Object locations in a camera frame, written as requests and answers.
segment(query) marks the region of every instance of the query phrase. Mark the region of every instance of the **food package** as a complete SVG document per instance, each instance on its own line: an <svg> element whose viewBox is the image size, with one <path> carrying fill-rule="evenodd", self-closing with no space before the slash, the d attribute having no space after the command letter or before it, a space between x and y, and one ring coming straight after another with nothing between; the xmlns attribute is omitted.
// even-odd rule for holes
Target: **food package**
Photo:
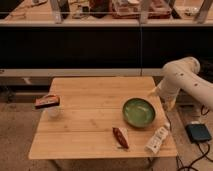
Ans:
<svg viewBox="0 0 213 171"><path fill-rule="evenodd" d="M110 11L114 18L139 18L141 8L139 0L112 0ZM148 18L170 18L171 8L164 0L152 0Z"/></svg>

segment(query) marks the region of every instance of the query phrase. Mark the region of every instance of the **small box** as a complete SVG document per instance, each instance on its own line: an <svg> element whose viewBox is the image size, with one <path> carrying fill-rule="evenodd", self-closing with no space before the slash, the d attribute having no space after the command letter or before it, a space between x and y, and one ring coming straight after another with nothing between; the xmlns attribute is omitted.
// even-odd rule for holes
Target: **small box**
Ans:
<svg viewBox="0 0 213 171"><path fill-rule="evenodd" d="M205 142L212 139L204 124L188 124L185 128L191 143Z"/></svg>

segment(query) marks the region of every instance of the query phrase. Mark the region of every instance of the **tabletop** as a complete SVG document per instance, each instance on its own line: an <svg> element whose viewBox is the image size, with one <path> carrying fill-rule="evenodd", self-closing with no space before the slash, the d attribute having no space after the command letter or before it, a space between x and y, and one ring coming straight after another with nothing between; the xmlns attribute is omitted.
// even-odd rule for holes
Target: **tabletop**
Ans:
<svg viewBox="0 0 213 171"><path fill-rule="evenodd" d="M60 96L61 113L50 118L45 110L30 149L30 159L88 159L172 157L176 145L169 134L157 155L145 149L156 129L167 121L159 97L148 96L155 87L152 77L55 78L50 94ZM138 97L156 111L151 125L136 129L122 115L123 104ZM129 149L118 148L112 127L128 130Z"/></svg>

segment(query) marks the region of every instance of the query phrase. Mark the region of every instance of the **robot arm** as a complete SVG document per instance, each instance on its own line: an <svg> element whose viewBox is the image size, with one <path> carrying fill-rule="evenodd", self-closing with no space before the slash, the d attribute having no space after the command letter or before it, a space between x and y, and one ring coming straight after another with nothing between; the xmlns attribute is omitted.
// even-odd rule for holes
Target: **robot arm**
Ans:
<svg viewBox="0 0 213 171"><path fill-rule="evenodd" d="M213 84L197 76L200 64L193 57L168 62L163 67L164 78L157 85L157 93L166 103L175 104L183 89L207 108L213 110Z"/></svg>

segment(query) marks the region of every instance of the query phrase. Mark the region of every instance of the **green bowl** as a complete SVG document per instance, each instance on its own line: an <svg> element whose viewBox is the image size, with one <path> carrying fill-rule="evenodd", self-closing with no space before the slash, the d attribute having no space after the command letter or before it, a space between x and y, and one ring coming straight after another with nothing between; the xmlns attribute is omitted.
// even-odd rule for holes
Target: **green bowl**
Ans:
<svg viewBox="0 0 213 171"><path fill-rule="evenodd" d="M123 106L124 120L137 128L147 127L155 119L155 109L146 100L129 99Z"/></svg>

